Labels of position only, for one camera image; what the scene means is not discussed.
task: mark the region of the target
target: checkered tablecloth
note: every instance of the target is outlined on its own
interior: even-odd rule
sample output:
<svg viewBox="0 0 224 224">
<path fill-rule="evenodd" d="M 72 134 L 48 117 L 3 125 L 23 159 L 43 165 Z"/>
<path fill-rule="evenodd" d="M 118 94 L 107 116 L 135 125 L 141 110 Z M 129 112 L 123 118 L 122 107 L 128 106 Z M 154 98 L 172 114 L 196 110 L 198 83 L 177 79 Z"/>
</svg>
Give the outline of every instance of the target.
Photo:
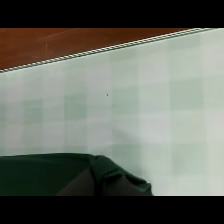
<svg viewBox="0 0 224 224">
<path fill-rule="evenodd" d="M 224 195 L 224 29 L 0 74 L 0 156 L 58 152 Z"/>
</svg>

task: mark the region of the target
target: green garment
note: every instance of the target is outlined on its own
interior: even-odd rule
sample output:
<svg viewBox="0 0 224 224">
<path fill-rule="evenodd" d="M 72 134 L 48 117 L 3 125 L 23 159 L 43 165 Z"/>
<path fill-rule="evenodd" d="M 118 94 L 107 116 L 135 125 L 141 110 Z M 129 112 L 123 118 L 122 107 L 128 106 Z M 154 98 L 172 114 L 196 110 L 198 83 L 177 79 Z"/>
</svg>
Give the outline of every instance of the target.
<svg viewBox="0 0 224 224">
<path fill-rule="evenodd" d="M 0 158 L 0 196 L 55 196 L 83 170 L 90 168 L 95 182 L 125 176 L 139 191 L 151 195 L 151 185 L 104 156 L 44 154 Z"/>
</svg>

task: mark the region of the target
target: dark green cloth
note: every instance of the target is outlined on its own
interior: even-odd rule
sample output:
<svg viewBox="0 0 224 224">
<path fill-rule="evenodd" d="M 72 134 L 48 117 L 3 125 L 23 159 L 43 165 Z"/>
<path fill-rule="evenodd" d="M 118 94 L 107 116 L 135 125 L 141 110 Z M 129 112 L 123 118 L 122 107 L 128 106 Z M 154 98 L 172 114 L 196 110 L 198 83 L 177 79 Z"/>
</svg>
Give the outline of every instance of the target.
<svg viewBox="0 0 224 224">
<path fill-rule="evenodd" d="M 0 157 L 0 195 L 55 196 L 85 169 L 97 186 L 125 176 L 141 192 L 151 195 L 151 185 L 133 176 L 104 156 L 43 154 Z"/>
</svg>

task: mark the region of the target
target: gingham pattern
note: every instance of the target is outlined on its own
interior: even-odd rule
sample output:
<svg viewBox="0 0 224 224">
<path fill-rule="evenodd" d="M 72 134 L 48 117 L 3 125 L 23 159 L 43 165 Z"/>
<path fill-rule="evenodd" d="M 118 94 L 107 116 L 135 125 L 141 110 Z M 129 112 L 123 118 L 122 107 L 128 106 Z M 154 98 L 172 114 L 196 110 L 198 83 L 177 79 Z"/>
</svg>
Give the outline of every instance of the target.
<svg viewBox="0 0 224 224">
<path fill-rule="evenodd" d="M 0 74 L 0 155 L 103 154 L 155 195 L 224 195 L 224 29 Z"/>
</svg>

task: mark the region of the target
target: brown wooden surface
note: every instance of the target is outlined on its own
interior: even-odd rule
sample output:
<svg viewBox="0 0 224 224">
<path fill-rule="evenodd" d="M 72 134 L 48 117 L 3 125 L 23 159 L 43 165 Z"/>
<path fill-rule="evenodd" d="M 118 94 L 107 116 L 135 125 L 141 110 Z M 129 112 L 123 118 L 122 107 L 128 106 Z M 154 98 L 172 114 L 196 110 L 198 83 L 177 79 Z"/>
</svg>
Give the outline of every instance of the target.
<svg viewBox="0 0 224 224">
<path fill-rule="evenodd" d="M 188 28 L 0 28 L 0 69 Z"/>
</svg>

